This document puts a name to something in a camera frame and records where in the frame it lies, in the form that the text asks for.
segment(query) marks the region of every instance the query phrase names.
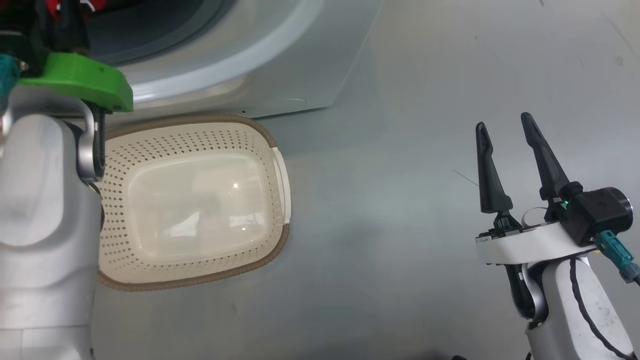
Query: teal connector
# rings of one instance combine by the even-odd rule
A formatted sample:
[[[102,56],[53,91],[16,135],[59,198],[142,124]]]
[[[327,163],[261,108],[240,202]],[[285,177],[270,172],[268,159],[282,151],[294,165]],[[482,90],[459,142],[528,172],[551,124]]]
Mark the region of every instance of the teal connector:
[[[595,245],[604,256],[616,265],[620,276],[627,284],[640,277],[640,266],[634,264],[634,256],[610,230],[598,234],[595,238]]]
[[[20,67],[13,56],[0,54],[0,97],[8,98],[20,79]]]

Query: basket rim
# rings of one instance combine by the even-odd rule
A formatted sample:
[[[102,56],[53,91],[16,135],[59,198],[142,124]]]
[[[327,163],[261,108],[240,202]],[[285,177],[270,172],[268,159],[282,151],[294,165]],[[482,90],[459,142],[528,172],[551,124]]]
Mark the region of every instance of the basket rim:
[[[106,135],[106,140],[108,141],[115,138],[119,138],[121,136],[131,135],[134,133],[141,133],[143,131],[148,131],[148,130],[162,129],[164,127],[206,124],[211,122],[234,122],[236,124],[249,126],[254,130],[256,130],[258,133],[260,133],[260,135],[262,135],[264,139],[267,140],[267,144],[269,145],[270,148],[276,147],[276,142],[273,139],[273,136],[271,136],[269,131],[267,131],[267,129],[265,129],[264,126],[258,124],[255,120],[242,117],[239,115],[196,115],[196,116],[175,117],[170,119],[141,122],[139,124],[123,127],[121,129],[108,131]]]
[[[130,282],[120,282],[113,280],[108,277],[101,270],[98,271],[98,280],[100,283],[109,286],[110,288],[114,288],[116,290],[122,291],[153,291],[153,290],[167,290],[167,289],[175,289],[175,288],[183,288],[185,286],[204,284],[205,282],[211,282],[221,279],[226,279],[227,277],[232,277],[236,275],[243,274],[245,272],[249,272],[252,270],[256,270],[258,268],[263,267],[264,265],[271,262],[271,260],[275,259],[277,255],[284,248],[284,244],[287,242],[289,237],[289,229],[290,224],[284,224],[282,226],[282,234],[280,235],[280,239],[276,243],[276,246],[263,258],[260,258],[253,263],[248,263],[237,268],[232,268],[229,270],[224,270],[220,272],[214,272],[213,274],[200,275],[196,277],[188,277],[186,279],[179,280],[169,280],[169,281],[156,281],[156,282],[141,282],[141,283],[130,283]]]

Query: gray surface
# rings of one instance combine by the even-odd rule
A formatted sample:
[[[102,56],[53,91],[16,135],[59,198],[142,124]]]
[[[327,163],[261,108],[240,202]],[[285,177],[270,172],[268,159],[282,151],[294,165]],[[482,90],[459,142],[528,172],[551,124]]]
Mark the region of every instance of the gray surface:
[[[482,120],[513,213],[542,206],[529,111],[570,179],[640,202],[639,6],[389,1],[334,106],[261,122],[291,178],[282,254],[162,293],[100,286],[97,359],[523,359],[506,274],[476,260],[492,217],[456,172],[476,181]],[[639,235],[621,238],[640,256]],[[591,263],[640,348],[637,286]]]

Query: perforated basket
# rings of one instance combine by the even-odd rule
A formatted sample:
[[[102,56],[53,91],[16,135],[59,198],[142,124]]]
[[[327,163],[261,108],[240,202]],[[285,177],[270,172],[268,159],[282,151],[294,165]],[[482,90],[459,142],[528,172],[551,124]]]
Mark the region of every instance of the perforated basket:
[[[261,267],[289,234],[287,171],[242,117],[189,117],[109,135],[98,184],[99,279],[127,291],[200,284]]]

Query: green 3d-printed part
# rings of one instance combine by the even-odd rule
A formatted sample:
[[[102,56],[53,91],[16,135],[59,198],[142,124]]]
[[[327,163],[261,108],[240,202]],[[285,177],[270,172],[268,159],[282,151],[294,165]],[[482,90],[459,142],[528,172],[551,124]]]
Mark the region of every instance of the green 3d-printed part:
[[[116,68],[72,53],[51,53],[42,76],[22,78],[20,85],[90,101],[107,111],[133,111],[133,92]]]

